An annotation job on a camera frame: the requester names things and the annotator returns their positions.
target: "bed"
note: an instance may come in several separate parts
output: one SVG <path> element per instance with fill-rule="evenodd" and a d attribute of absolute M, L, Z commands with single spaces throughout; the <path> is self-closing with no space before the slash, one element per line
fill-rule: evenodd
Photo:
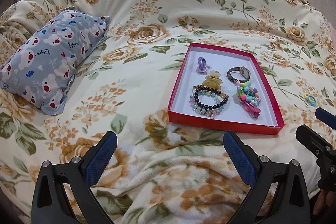
<path fill-rule="evenodd" d="M 306 124 L 336 148 L 335 133 L 314 115 L 317 107 L 335 112 L 336 52 L 328 24 L 306 0 L 22 0 L 0 17 L 0 63 L 69 6 L 111 21 L 76 71 L 63 113 L 47 116 L 0 90 L 0 183 L 27 223 L 42 162 L 84 155 L 108 130 L 117 134 L 118 148 L 92 191 L 115 223 L 230 219 L 249 186 L 223 148 L 223 131 L 168 121 L 168 101 L 190 42 L 255 56 L 286 125 L 275 136 L 239 136 L 272 161 L 297 159 L 310 197 L 318 192 L 315 157 L 295 131 Z M 306 93 L 317 99 L 316 107 Z M 273 193 L 274 187 L 261 214 Z"/>

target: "small pillow with bear print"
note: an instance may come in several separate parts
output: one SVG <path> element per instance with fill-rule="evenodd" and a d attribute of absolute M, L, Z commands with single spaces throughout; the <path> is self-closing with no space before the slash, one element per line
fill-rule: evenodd
<path fill-rule="evenodd" d="M 1 87 L 48 115 L 63 112 L 76 67 L 99 45 L 109 22 L 73 8 L 61 12 L 0 67 Z"/>

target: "screw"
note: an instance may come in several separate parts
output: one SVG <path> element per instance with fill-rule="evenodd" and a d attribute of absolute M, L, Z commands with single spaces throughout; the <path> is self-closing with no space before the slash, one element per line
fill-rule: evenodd
<path fill-rule="evenodd" d="M 81 159 L 82 158 L 80 156 L 75 156 L 75 157 L 72 158 L 72 162 L 73 163 L 78 163 L 78 162 L 80 162 Z"/>
<path fill-rule="evenodd" d="M 298 166 L 300 163 L 298 160 L 292 160 L 292 163 L 295 165 L 295 166 Z"/>
<path fill-rule="evenodd" d="M 269 161 L 269 158 L 267 156 L 260 156 L 260 160 L 262 162 L 268 162 Z"/>
<path fill-rule="evenodd" d="M 50 161 L 46 160 L 42 163 L 42 166 L 47 167 L 47 166 L 49 166 L 49 164 L 50 164 Z"/>

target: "blue pillow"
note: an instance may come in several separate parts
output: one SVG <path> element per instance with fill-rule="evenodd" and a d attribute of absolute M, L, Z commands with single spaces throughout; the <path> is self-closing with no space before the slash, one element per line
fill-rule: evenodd
<path fill-rule="evenodd" d="M 0 67 L 0 85 L 48 115 L 63 112 L 76 67 L 99 45 L 109 17 L 65 10 Z"/>

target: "watch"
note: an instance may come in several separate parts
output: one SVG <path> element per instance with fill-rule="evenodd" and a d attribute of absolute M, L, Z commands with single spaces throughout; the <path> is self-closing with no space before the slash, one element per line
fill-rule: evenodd
<path fill-rule="evenodd" d="M 236 78 L 233 78 L 231 76 L 231 72 L 233 72 L 233 71 L 238 71 L 241 74 L 241 76 L 244 77 L 245 79 L 244 80 L 238 80 Z M 229 71 L 227 72 L 226 76 L 229 79 L 229 81 L 232 82 L 232 83 L 234 83 L 234 84 L 237 81 L 239 81 L 240 83 L 245 83 L 248 80 L 250 80 L 251 72 L 247 68 L 245 68 L 245 67 L 234 67 L 234 68 L 229 69 Z"/>

